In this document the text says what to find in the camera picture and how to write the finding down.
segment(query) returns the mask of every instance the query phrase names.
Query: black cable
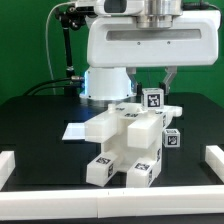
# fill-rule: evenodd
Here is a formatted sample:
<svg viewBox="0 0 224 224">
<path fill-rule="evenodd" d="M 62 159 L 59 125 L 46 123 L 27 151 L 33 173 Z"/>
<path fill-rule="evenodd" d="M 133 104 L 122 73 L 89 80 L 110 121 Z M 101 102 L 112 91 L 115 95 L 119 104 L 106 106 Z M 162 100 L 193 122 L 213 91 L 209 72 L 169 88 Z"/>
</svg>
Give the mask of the black cable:
<svg viewBox="0 0 224 224">
<path fill-rule="evenodd" d="M 222 10 L 217 7 L 216 5 L 212 5 L 209 2 L 204 2 L 203 0 L 200 0 L 199 2 L 186 2 L 183 4 L 183 10 L 206 10 L 209 8 L 213 8 L 215 10 L 218 10 L 221 14 L 220 17 L 220 26 L 219 28 L 222 26 L 222 22 L 223 22 L 223 15 L 222 15 Z"/>
<path fill-rule="evenodd" d="M 70 41 L 70 31 L 69 31 L 69 17 L 66 14 L 60 16 L 60 21 L 63 29 L 64 35 L 64 44 L 65 44 L 65 56 L 66 56 L 66 75 L 71 77 L 75 75 L 75 70 L 72 63 L 72 50 L 71 50 L 71 41 Z"/>
<path fill-rule="evenodd" d="M 42 87 L 37 89 L 36 91 L 34 91 L 31 95 L 34 96 L 36 95 L 36 93 L 42 91 L 42 90 L 46 90 L 46 89 L 54 89 L 54 88 L 65 88 L 65 86 L 46 86 L 46 87 Z"/>
<path fill-rule="evenodd" d="M 41 82 L 35 86 L 33 86 L 32 88 L 28 89 L 23 96 L 27 96 L 29 95 L 32 91 L 34 91 L 35 89 L 44 86 L 44 85 L 48 85 L 48 84 L 52 84 L 52 83 L 57 83 L 57 82 L 64 82 L 64 81 L 71 81 L 71 78 L 60 78 L 60 79 L 54 79 L 54 80 L 49 80 L 46 82 Z"/>
<path fill-rule="evenodd" d="M 223 22 L 222 10 L 219 7 L 217 7 L 216 5 L 212 5 L 212 4 L 209 4 L 209 7 L 213 8 L 213 9 L 216 9 L 216 10 L 218 10 L 220 12 L 220 15 L 221 15 L 221 17 L 220 17 L 220 26 L 219 26 L 219 28 L 220 28 L 222 26 L 222 22 Z"/>
</svg>

